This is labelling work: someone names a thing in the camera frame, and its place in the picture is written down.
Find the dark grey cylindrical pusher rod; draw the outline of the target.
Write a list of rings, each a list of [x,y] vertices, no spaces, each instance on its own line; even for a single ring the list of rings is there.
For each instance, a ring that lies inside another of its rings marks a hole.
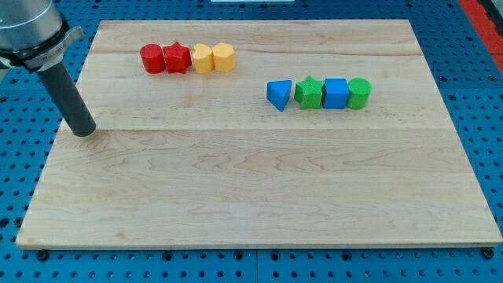
[[[64,63],[37,71],[37,75],[72,133],[77,137],[92,134],[96,123]]]

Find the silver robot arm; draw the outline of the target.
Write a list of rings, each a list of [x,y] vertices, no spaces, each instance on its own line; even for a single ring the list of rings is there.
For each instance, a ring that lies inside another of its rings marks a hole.
[[[64,52],[83,37],[52,0],[1,1],[1,68],[35,72],[64,121],[78,137],[96,123],[64,66]]]

